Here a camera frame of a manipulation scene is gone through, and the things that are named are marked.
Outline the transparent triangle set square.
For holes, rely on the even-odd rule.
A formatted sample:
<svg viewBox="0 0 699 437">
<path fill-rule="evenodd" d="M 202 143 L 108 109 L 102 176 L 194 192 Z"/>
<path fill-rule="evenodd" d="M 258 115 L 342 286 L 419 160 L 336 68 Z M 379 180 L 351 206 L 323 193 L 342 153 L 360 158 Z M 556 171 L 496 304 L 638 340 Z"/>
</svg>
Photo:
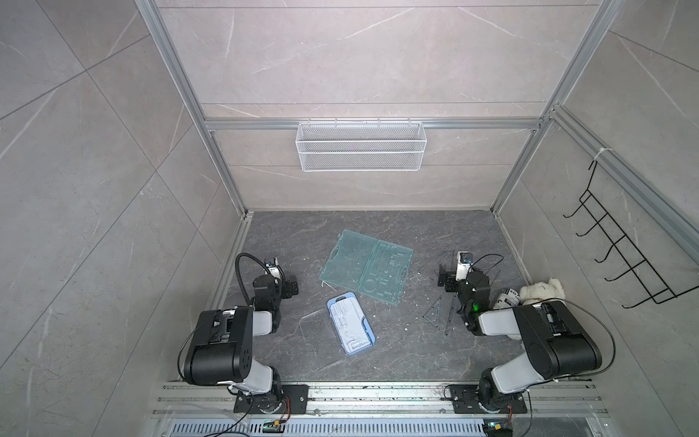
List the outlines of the transparent triangle set square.
<svg viewBox="0 0 699 437">
<path fill-rule="evenodd" d="M 442 301 L 442 297 L 437 298 L 422 315 L 422 318 L 437 330 L 440 329 L 442 320 Z"/>
</svg>

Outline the green transparent ruler set case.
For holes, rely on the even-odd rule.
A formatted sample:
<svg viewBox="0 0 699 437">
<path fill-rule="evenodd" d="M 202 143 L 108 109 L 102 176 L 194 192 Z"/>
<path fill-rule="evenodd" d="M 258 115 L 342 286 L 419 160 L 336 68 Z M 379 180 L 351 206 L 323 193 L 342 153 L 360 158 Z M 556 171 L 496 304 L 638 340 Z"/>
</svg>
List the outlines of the green transparent ruler set case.
<svg viewBox="0 0 699 437">
<path fill-rule="evenodd" d="M 346 229 L 329 255 L 320 280 L 397 305 L 402 300 L 413 250 Z"/>
</svg>

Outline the blue transparent geometry set case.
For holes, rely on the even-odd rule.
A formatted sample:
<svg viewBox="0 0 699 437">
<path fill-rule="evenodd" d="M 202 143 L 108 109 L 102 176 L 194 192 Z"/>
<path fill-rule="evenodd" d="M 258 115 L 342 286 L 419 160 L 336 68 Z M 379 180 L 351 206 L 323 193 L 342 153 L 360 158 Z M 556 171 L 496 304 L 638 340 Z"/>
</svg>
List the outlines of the blue transparent geometry set case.
<svg viewBox="0 0 699 437">
<path fill-rule="evenodd" d="M 376 337 L 353 292 L 329 300 L 327 309 L 340 346 L 347 355 L 361 353 L 375 344 Z"/>
</svg>

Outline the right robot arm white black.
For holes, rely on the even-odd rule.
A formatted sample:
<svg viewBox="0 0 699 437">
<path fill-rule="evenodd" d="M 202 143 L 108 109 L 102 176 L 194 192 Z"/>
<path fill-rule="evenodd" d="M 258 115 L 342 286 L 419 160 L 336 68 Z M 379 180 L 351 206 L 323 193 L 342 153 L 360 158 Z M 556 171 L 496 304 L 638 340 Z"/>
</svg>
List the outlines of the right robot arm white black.
<svg viewBox="0 0 699 437">
<path fill-rule="evenodd" d="M 522 342 L 524 352 L 483 371 L 476 385 L 448 386 L 455 409 L 472 403 L 486 413 L 516 413 L 531 387 L 560 378 L 592 377 L 615 363 L 614 358 L 604 360 L 572 312 L 576 303 L 562 297 L 557 280 L 547 282 L 550 293 L 508 290 L 491 305 L 490 278 L 476 264 L 471 253 L 458 252 L 455 269 L 439 269 L 439 286 L 455 295 L 456 312 L 471 334 L 513 337 Z"/>
</svg>

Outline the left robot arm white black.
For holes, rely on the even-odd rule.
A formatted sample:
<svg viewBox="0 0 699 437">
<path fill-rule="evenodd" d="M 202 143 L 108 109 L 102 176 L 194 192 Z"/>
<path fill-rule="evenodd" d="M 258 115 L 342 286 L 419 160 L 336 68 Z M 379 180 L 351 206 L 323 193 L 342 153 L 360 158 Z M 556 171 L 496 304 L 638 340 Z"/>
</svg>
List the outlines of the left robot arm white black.
<svg viewBox="0 0 699 437">
<path fill-rule="evenodd" d="M 265 414 L 291 416 L 280 373 L 253 357 L 253 339 L 278 331 L 283 300 L 299 293 L 276 258 L 261 260 L 247 252 L 234 260 L 238 287 L 245 300 L 227 310 L 202 311 L 176 360 L 179 378 L 194 386 L 224 386 Z"/>
</svg>

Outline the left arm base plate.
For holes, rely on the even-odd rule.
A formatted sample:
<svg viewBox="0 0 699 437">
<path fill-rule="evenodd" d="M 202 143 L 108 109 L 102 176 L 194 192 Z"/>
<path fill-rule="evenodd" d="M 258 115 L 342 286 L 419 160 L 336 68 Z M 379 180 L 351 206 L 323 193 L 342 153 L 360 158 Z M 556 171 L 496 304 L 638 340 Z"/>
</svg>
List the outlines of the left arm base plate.
<svg viewBox="0 0 699 437">
<path fill-rule="evenodd" d="M 307 411 L 309 401 L 309 385 L 307 384 L 283 384 L 274 386 L 272 391 L 266 394 L 246 394 L 243 391 L 229 389 L 234 396 L 235 413 L 251 414 L 304 414 Z"/>
</svg>

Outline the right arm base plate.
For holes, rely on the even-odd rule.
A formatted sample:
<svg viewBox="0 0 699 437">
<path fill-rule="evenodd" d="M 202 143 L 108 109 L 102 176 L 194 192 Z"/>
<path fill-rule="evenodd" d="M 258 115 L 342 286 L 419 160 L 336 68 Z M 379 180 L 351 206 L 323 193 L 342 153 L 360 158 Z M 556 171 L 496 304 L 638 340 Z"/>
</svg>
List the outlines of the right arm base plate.
<svg viewBox="0 0 699 437">
<path fill-rule="evenodd" d="M 524 414 L 529 413 L 525 396 L 522 393 L 506 394 L 482 401 L 476 384 L 449 384 L 443 397 L 453 406 L 456 414 Z"/>
</svg>

